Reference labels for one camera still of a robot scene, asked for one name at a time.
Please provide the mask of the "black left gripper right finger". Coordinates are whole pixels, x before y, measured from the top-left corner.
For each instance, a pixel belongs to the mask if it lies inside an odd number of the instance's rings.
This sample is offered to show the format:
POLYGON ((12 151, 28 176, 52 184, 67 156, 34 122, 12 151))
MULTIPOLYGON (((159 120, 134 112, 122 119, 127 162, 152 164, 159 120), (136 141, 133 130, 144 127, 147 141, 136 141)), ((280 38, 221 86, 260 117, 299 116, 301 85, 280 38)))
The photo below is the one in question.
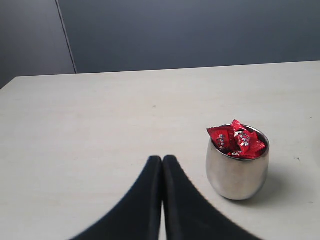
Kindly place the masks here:
POLYGON ((163 158, 163 205, 168 240, 257 240, 196 189, 174 155, 163 158))

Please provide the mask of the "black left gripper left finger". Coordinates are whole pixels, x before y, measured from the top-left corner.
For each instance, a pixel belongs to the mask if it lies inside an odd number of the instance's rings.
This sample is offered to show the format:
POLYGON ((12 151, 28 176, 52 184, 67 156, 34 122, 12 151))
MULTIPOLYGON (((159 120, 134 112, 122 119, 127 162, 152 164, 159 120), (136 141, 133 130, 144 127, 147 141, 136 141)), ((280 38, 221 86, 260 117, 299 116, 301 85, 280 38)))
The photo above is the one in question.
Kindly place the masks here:
POLYGON ((163 200, 163 162, 150 156, 126 195, 74 240, 158 240, 163 200))

